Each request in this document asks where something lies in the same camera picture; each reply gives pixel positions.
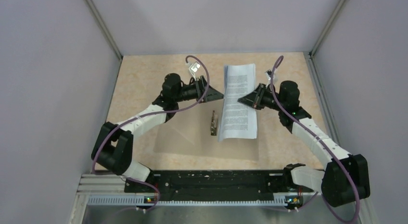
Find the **white printed paper stack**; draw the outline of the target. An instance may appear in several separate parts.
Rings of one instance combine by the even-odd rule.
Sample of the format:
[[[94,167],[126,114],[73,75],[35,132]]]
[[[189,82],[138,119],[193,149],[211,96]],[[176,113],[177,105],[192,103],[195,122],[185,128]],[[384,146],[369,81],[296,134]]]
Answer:
[[[224,102],[218,129],[219,142],[231,138],[257,138],[256,110],[238,101],[254,91],[255,83],[255,64],[224,66]]]

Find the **brown paper folder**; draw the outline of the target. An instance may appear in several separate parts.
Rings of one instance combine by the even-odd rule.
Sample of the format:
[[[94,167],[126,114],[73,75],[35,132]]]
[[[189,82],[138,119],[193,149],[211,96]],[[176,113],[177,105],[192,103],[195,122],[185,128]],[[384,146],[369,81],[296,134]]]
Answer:
[[[154,152],[197,157],[214,157],[257,161],[258,140],[229,138],[221,142],[210,134],[212,113],[221,121],[223,101],[198,104],[177,112],[158,127]]]

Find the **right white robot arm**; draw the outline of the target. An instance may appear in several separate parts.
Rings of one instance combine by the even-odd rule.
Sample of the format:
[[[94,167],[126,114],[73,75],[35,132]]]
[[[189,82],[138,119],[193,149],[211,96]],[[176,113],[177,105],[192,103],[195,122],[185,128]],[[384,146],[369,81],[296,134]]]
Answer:
[[[289,174],[282,178],[283,187],[288,191],[300,186],[312,189],[321,193],[332,207],[368,198],[371,191],[367,160],[361,154],[352,155],[341,148],[322,131],[300,106],[299,97],[297,83],[286,80],[280,84],[279,92],[260,83],[254,91],[238,99],[253,109],[276,110],[283,127],[303,141],[321,162],[322,171],[301,163],[288,165]]]

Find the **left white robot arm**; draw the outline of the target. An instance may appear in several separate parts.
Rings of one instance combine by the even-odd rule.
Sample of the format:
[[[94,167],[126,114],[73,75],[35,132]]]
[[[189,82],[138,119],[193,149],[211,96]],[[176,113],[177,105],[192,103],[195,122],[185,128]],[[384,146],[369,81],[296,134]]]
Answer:
[[[93,164],[99,164],[115,175],[135,179],[136,186],[143,192],[152,190],[153,171],[132,158],[134,140],[172,119],[181,111],[180,102],[206,103],[223,97],[223,93],[210,86],[204,76],[191,78],[185,84],[176,73],[166,75],[159,96],[145,110],[117,124],[106,122],[102,125],[91,154]]]

